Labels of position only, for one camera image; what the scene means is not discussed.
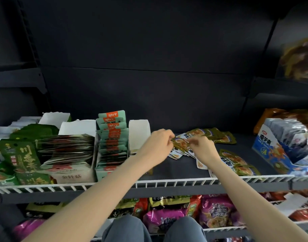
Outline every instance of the forearm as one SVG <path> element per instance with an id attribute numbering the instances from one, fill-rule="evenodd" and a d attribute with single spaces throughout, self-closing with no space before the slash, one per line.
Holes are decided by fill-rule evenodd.
<path id="1" fill-rule="evenodd" d="M 220 159 L 213 161 L 209 168 L 220 180 L 257 241 L 308 241 L 306 232 L 281 214 Z"/>
<path id="2" fill-rule="evenodd" d="M 37 228 L 24 242 L 89 242 L 130 187 L 148 170 L 132 156 Z"/>

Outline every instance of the leg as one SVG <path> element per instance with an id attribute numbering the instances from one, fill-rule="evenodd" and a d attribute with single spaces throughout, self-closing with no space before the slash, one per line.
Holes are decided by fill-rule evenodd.
<path id="1" fill-rule="evenodd" d="M 115 219 L 104 231 L 103 242 L 152 242 L 147 228 L 134 216 L 125 215 Z"/>
<path id="2" fill-rule="evenodd" d="M 166 232 L 164 242 L 206 242 L 201 226 L 189 216 L 177 220 Z"/>

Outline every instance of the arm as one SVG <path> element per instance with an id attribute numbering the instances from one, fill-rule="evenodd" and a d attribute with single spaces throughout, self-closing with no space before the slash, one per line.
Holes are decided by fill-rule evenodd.
<path id="1" fill-rule="evenodd" d="M 138 153 L 45 221 L 23 242 L 90 242 L 130 187 L 173 148 L 171 130 L 158 130 Z"/>
<path id="2" fill-rule="evenodd" d="M 243 217 L 249 232 L 257 241 L 308 241 L 308 234 L 243 181 L 224 162 L 211 140 L 188 139 L 196 157 L 220 180 L 229 198 Z"/>

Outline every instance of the pink package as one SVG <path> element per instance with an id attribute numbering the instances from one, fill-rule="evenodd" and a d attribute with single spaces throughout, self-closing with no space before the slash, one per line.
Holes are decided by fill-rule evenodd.
<path id="1" fill-rule="evenodd" d="M 39 227 L 45 220 L 44 219 L 32 219 L 27 220 L 20 225 L 17 225 L 13 229 L 13 233 L 19 241 L 25 239 L 31 232 Z"/>
<path id="2" fill-rule="evenodd" d="M 235 227 L 246 225 L 246 223 L 244 222 L 244 220 L 242 219 L 242 216 L 239 214 L 238 211 L 235 211 L 231 214 L 231 220 L 232 220 L 233 226 Z"/>
<path id="3" fill-rule="evenodd" d="M 228 224 L 231 211 L 235 208 L 228 196 L 209 197 L 201 201 L 199 223 L 203 228 L 219 228 Z"/>
<path id="4" fill-rule="evenodd" d="M 176 220 L 185 216 L 186 211 L 186 208 L 178 210 L 154 209 L 144 215 L 143 223 L 150 233 L 165 233 Z"/>

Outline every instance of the hand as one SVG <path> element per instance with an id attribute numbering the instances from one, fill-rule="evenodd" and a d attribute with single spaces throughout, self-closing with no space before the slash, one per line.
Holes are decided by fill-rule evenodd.
<path id="1" fill-rule="evenodd" d="M 136 157 L 148 165 L 148 170 L 151 169 L 166 159 L 173 148 L 171 139 L 174 137 L 171 130 L 160 129 L 152 132 L 152 135 L 137 151 Z"/>
<path id="2" fill-rule="evenodd" d="M 207 167 L 220 160 L 219 154 L 216 150 L 214 142 L 209 140 L 206 136 L 195 136 L 188 138 L 190 148 L 195 153 L 195 156 L 205 164 Z"/>

